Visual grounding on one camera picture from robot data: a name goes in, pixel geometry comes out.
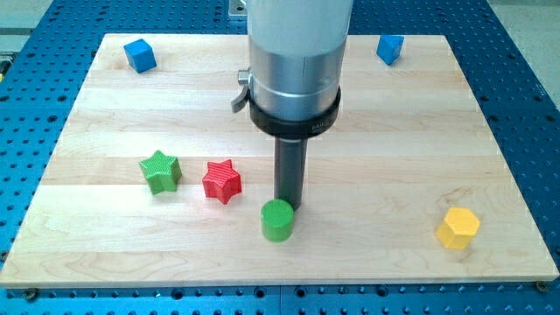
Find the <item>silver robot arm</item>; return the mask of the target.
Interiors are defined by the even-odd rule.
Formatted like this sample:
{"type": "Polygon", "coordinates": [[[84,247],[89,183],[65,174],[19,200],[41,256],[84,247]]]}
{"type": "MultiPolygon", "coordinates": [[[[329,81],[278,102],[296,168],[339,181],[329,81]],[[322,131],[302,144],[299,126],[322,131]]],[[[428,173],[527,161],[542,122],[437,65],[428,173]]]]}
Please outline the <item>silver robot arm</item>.
{"type": "Polygon", "coordinates": [[[247,0],[248,69],[233,112],[249,108],[260,130],[299,140],[328,130],[340,105],[340,74],[353,0],[247,0]]]}

